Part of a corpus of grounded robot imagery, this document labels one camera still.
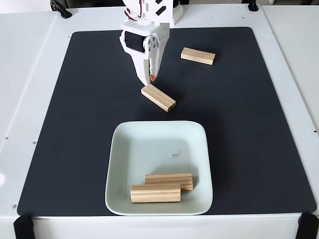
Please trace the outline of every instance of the red wire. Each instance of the red wire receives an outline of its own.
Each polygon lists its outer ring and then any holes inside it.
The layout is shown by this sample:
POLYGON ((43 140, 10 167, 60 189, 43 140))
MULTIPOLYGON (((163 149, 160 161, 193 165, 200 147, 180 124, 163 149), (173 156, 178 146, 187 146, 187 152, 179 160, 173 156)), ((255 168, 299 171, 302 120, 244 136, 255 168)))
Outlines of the red wire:
POLYGON ((127 12, 126 12, 126 10, 124 10, 124 13, 125 13, 125 15, 129 18, 129 19, 131 19, 131 20, 133 20, 133 21, 138 21, 138 20, 140 20, 140 18, 142 18, 142 4, 143 4, 143 0, 140 0, 140 16, 138 16, 139 17, 139 19, 135 19, 135 18, 133 18, 133 17, 131 17, 127 12))

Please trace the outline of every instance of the white table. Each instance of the white table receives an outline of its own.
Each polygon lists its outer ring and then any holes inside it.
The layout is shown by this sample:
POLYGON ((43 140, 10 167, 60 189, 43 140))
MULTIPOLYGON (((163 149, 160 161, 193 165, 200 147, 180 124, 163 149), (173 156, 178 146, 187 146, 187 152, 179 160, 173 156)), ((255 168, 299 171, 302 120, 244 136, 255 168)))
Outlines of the white table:
MULTIPOLYGON (((12 222, 18 215, 12 206, 18 203, 70 36, 76 31, 120 29, 125 19, 120 7, 71 12, 70 19, 62 19, 56 12, 0 15, 0 173, 4 176, 0 186, 1 238, 14 238, 12 222)), ((215 4, 186 6, 175 26, 253 29, 317 202, 319 137, 307 108, 319 125, 319 97, 315 94, 318 70, 314 67, 319 62, 318 21, 319 7, 265 6, 250 12, 241 4, 215 4)), ((179 238, 181 234, 184 238, 292 239, 299 216, 40 218, 34 219, 34 231, 37 238, 46 239, 157 239, 179 238)))

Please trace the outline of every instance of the white ceramic dish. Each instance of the white ceramic dish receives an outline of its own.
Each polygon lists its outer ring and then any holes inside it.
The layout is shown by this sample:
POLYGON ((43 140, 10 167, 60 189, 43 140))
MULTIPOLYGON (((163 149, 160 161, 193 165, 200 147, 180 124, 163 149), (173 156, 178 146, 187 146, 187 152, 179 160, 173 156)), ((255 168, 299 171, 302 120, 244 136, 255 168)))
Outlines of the white ceramic dish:
POLYGON ((213 200, 204 128, 191 121, 136 121, 114 132, 105 203, 119 215, 197 215, 213 200), (194 189, 182 191, 178 203, 131 203, 132 184, 144 184, 145 174, 187 173, 194 189))

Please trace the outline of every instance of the white robot bracket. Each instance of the white robot bracket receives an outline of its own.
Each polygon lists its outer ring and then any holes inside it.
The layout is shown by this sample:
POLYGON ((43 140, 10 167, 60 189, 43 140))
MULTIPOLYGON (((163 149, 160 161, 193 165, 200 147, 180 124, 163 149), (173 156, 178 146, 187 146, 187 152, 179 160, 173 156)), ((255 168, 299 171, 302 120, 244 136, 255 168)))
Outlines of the white robot bracket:
POLYGON ((138 78, 144 85, 155 80, 169 39, 169 24, 182 16, 182 6, 173 0, 124 0, 129 19, 122 24, 120 42, 131 55, 138 78))

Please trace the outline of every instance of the wooden block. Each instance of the wooden block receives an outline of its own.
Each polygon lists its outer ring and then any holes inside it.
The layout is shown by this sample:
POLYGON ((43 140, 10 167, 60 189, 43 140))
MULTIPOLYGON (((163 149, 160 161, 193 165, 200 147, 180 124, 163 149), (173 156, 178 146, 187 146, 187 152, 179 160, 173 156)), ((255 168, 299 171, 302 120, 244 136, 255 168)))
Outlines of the wooden block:
POLYGON ((193 190, 193 179, 191 173, 169 173, 145 175, 146 184, 165 184, 175 182, 180 184, 181 190, 193 190))
POLYGON ((166 95, 165 93, 163 93, 151 84, 149 84, 148 86, 144 86, 141 89, 141 93, 166 112, 170 111, 176 105, 175 100, 173 100, 171 97, 169 97, 168 95, 166 95))
POLYGON ((194 49, 184 47, 180 57, 182 59, 212 65, 215 58, 215 54, 204 51, 197 51, 194 49))
POLYGON ((180 202, 178 183, 143 184, 131 186, 132 203, 180 202))

